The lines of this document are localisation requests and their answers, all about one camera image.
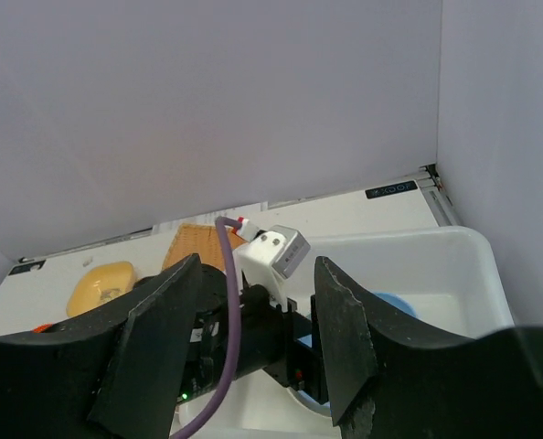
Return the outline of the woven bamboo tray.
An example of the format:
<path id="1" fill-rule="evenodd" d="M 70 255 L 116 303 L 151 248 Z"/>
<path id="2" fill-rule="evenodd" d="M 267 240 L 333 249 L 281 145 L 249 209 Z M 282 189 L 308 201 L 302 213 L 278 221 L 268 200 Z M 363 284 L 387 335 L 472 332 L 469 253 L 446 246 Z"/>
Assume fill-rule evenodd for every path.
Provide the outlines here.
<path id="1" fill-rule="evenodd" d="M 214 226 L 186 223 L 178 228 L 166 252 L 162 270 L 168 269 L 194 253 L 199 256 L 202 263 L 219 269 L 222 272 L 225 271 L 216 228 Z"/>

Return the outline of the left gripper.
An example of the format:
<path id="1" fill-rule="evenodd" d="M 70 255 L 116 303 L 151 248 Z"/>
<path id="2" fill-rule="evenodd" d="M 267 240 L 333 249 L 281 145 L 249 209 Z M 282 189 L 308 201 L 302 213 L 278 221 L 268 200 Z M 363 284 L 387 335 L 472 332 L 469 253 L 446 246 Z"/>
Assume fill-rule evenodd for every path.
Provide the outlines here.
<path id="1" fill-rule="evenodd" d="M 315 317 L 297 312 L 288 302 L 284 313 L 271 305 L 260 285 L 240 294 L 240 355 L 234 378 L 264 370 L 284 388 L 304 391 L 315 401 L 329 401 L 325 368 Z M 312 336 L 309 348 L 300 337 Z M 181 403 L 215 390 L 228 350 L 229 323 L 226 275 L 210 265 L 202 266 L 202 284 L 186 365 L 179 391 Z"/>

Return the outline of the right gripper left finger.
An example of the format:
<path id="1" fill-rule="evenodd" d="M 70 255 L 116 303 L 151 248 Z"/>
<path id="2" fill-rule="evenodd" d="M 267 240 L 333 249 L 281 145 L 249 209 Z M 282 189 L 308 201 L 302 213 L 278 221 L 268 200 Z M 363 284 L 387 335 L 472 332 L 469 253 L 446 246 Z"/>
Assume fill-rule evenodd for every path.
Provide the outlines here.
<path id="1" fill-rule="evenodd" d="M 165 438 L 194 325 L 196 255 L 49 330 L 0 337 L 0 438 Z"/>

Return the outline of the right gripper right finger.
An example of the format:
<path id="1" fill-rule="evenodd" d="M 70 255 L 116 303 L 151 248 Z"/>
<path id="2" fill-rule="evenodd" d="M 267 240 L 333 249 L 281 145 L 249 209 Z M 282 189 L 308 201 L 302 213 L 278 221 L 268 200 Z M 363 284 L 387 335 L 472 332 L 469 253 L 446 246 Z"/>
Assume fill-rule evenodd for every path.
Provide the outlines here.
<path id="1" fill-rule="evenodd" d="M 463 337 L 314 263 L 332 421 L 345 438 L 543 438 L 543 327 Z"/>

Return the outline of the yellow square plate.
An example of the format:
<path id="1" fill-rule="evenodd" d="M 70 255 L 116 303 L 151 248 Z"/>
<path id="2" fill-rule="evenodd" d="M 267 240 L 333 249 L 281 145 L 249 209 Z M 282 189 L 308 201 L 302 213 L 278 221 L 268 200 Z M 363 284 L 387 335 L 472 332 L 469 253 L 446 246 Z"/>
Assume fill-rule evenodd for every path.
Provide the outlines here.
<path id="1" fill-rule="evenodd" d="M 135 269 L 127 261 L 92 268 L 77 282 L 66 306 L 67 316 L 79 316 L 129 293 L 136 281 Z"/>

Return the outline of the orange round plate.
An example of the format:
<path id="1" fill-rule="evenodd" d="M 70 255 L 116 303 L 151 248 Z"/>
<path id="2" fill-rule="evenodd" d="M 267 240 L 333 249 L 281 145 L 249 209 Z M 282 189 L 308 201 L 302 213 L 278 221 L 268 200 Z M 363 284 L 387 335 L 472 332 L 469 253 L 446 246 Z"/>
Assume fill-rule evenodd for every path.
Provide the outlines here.
<path id="1" fill-rule="evenodd" d="M 54 326 L 53 324 L 44 324 L 44 325 L 41 325 L 41 326 L 38 326 L 38 327 L 34 328 L 33 332 L 34 333 L 44 333 L 47 330 L 51 329 L 53 326 Z"/>

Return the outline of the cream round plate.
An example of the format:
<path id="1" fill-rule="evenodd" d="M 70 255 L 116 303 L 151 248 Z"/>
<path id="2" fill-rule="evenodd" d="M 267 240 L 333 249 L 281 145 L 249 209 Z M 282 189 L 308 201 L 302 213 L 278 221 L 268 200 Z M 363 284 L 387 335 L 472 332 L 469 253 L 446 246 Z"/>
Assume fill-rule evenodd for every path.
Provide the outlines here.
<path id="1" fill-rule="evenodd" d="M 324 428 L 332 428 L 330 403 L 315 401 L 304 391 L 288 389 L 293 400 L 293 416 L 306 426 L 322 425 Z"/>

